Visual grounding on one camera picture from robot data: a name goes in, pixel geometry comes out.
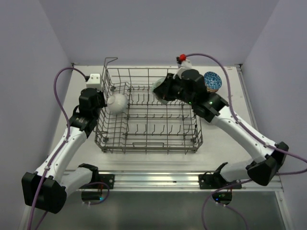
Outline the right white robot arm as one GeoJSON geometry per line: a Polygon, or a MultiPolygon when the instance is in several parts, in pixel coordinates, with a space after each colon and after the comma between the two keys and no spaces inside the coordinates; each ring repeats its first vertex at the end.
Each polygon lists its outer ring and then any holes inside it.
{"type": "Polygon", "coordinates": [[[163,104],[174,100],[189,104],[195,115],[223,130],[251,156],[248,161],[220,165],[208,178],[208,182],[218,188],[248,179],[267,186],[283,165],[286,155],[276,148],[287,151],[289,147],[263,136],[241,117],[232,114],[224,98],[207,90],[204,77],[197,70],[183,68],[176,74],[168,73],[152,85],[152,92],[163,104]]]}

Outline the white ribbed ceramic bowl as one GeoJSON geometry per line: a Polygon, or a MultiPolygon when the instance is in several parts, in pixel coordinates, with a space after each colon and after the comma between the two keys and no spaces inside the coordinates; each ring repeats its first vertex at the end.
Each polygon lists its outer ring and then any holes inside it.
{"type": "Polygon", "coordinates": [[[107,99],[107,107],[112,114],[123,113],[127,106],[128,99],[123,94],[113,94],[107,99]]]}

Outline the red diamond pattern bowl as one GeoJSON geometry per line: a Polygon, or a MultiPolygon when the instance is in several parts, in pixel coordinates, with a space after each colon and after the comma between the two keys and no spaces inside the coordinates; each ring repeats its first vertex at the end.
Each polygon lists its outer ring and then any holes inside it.
{"type": "Polygon", "coordinates": [[[220,76],[212,71],[204,74],[204,83],[208,89],[213,91],[219,90],[223,84],[220,76]]]}

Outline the white bowl dark stripes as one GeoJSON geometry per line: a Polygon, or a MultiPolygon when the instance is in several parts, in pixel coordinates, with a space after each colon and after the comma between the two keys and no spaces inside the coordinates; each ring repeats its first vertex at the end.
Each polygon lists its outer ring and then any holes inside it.
{"type": "Polygon", "coordinates": [[[208,88],[208,87],[207,87],[207,91],[208,91],[208,92],[214,92],[214,93],[216,93],[216,92],[218,92],[218,90],[219,90],[219,89],[211,89],[211,88],[208,88]]]}

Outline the pale green ceramic bowl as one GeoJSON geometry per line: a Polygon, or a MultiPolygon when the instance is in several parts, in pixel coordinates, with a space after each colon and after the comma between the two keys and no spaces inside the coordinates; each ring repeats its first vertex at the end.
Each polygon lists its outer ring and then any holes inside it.
{"type": "Polygon", "coordinates": [[[157,80],[155,83],[153,83],[152,87],[151,87],[151,91],[153,93],[153,95],[155,96],[155,98],[161,103],[166,105],[168,103],[168,101],[162,99],[162,96],[159,96],[159,90],[161,89],[161,85],[164,83],[165,81],[165,77],[160,78],[159,80],[157,80]]]}

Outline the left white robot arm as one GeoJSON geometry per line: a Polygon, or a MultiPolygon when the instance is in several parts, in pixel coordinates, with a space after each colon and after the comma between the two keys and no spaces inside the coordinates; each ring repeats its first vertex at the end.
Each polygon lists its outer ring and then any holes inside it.
{"type": "Polygon", "coordinates": [[[96,166],[82,163],[68,175],[64,172],[80,146],[97,125],[100,109],[106,106],[102,91],[86,88],[81,91],[79,104],[73,110],[69,125],[47,159],[34,173],[22,177],[25,204],[56,214],[75,190],[95,188],[101,182],[96,166]]]}

